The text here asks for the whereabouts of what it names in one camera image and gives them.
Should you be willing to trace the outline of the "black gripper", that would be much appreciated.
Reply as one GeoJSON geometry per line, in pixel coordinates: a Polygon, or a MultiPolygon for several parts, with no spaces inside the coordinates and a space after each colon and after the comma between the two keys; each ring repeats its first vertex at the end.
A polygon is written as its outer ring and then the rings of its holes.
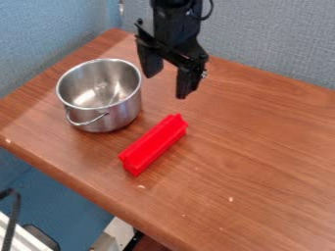
{"type": "Polygon", "coordinates": [[[137,45],[143,74],[154,77],[169,61],[178,67],[177,98],[185,99],[207,77],[209,54],[198,42],[201,17],[194,9],[155,9],[149,21],[138,20],[137,45]]]}

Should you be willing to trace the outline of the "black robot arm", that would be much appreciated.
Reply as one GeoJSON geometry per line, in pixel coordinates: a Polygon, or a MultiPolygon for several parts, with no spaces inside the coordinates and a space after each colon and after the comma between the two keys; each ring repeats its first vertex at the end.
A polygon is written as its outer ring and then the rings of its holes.
{"type": "Polygon", "coordinates": [[[202,23],[211,17],[202,15],[203,0],[151,0],[153,18],[138,19],[135,26],[138,55],[143,74],[154,77],[169,61],[178,68],[178,99],[198,89],[207,76],[206,64],[210,55],[198,42],[202,23]]]}

